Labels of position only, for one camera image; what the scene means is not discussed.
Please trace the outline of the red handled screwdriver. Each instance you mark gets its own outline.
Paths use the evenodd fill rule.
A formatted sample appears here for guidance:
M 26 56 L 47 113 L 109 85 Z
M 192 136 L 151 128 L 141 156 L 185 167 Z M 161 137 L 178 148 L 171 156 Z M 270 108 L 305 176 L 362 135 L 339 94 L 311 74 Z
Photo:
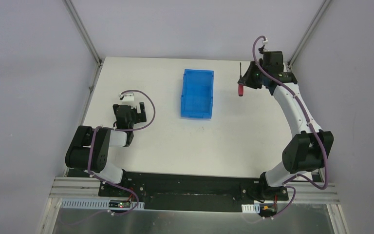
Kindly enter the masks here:
M 242 63 L 239 63 L 239 80 L 238 80 L 238 96 L 242 97 L 244 93 L 244 85 L 242 81 Z

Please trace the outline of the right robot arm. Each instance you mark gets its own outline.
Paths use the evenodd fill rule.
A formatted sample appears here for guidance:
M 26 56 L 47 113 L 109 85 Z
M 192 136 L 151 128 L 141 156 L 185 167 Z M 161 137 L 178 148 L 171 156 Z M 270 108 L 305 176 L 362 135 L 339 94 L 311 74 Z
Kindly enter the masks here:
M 334 136 L 332 132 L 324 131 L 310 116 L 296 77 L 284 70 L 281 51 L 263 52 L 261 59 L 250 62 L 247 71 L 240 74 L 238 80 L 239 96 L 244 95 L 245 87 L 268 89 L 280 105 L 292 135 L 282 152 L 281 162 L 263 172 L 258 183 L 246 193 L 258 201 L 287 200 L 287 182 L 303 177 L 307 172 L 325 168 Z

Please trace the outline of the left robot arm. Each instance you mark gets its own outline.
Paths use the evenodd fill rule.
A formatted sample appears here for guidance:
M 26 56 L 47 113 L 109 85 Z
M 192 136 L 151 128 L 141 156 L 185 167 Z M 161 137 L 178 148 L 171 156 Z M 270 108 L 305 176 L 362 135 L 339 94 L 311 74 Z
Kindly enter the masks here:
M 140 102 L 139 107 L 140 112 L 136 106 L 112 106 L 117 131 L 106 127 L 78 126 L 65 156 L 66 166 L 119 184 L 124 170 L 114 165 L 115 156 L 109 154 L 109 149 L 130 146 L 134 125 L 147 121 L 145 104 Z

